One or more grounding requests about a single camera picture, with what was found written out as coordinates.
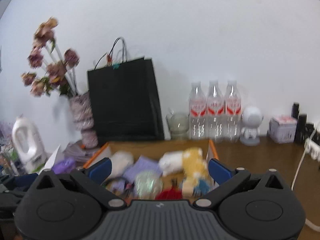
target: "red and white label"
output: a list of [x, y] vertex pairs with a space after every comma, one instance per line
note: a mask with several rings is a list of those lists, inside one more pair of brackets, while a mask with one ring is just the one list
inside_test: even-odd
[[208, 115], [221, 115], [224, 113], [224, 100], [208, 98]]
[[241, 99], [229, 98], [226, 99], [226, 114], [237, 115], [241, 113]]
[[204, 100], [190, 100], [189, 109], [191, 116], [201, 117], [207, 112], [207, 103]]

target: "vase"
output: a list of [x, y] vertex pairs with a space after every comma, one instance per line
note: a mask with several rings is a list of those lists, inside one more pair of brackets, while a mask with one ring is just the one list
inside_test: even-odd
[[93, 117], [89, 92], [74, 96], [69, 99], [73, 121], [78, 131], [81, 131], [82, 143], [86, 148], [94, 148], [98, 145], [98, 138], [93, 130]]

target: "black paper bag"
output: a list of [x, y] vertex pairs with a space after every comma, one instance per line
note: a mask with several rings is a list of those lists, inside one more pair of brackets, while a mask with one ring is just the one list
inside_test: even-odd
[[88, 71], [94, 129], [107, 141], [163, 140], [163, 124], [151, 59]]

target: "white cord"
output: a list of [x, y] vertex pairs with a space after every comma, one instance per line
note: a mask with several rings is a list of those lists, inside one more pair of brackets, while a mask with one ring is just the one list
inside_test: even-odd
[[[313, 130], [310, 138], [309, 138], [310, 140], [312, 140], [312, 138], [313, 138], [313, 136], [315, 135], [316, 131], [317, 131], [317, 129], [315, 128], [315, 129]], [[305, 150], [303, 151], [301, 160], [300, 160], [300, 162], [299, 162], [299, 165], [298, 165], [296, 174], [294, 175], [294, 178], [293, 178], [293, 182], [292, 182], [292, 185], [291, 185], [291, 190], [292, 190], [292, 191], [293, 191], [293, 187], [294, 187], [294, 184], [295, 184], [295, 182], [296, 182], [296, 179], [297, 179], [297, 176], [298, 176], [298, 173], [299, 173], [301, 164], [302, 164], [303, 159], [304, 159], [304, 157], [305, 157], [305, 155], [306, 155], [306, 152], [307, 152], [307, 149], [305, 148]], [[307, 218], [306, 218], [305, 224], [306, 224], [308, 227], [310, 227], [312, 230], [320, 233], [320, 226], [315, 225], [314, 223], [312, 223], [312, 222], [311, 222], [310, 220], [308, 220]]]

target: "detergent bottle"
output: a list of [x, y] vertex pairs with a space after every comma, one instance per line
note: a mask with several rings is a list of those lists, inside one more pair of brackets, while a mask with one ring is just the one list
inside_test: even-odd
[[47, 161], [47, 153], [35, 124], [18, 117], [12, 129], [12, 141], [26, 172], [39, 172]]

